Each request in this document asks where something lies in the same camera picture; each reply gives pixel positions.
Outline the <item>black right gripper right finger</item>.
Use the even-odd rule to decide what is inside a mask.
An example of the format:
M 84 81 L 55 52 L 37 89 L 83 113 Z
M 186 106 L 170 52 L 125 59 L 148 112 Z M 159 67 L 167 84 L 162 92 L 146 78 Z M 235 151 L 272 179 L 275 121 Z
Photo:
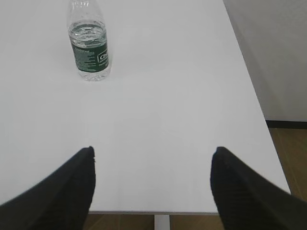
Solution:
M 226 230 L 305 230 L 307 203 L 251 169 L 225 147 L 212 157 L 211 191 Z

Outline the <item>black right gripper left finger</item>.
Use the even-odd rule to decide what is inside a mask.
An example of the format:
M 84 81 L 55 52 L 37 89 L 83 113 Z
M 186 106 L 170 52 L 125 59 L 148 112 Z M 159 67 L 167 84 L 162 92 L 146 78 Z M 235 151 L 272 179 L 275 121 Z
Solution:
M 81 230 L 95 190 L 93 147 L 83 148 L 51 175 L 0 206 L 2 230 Z

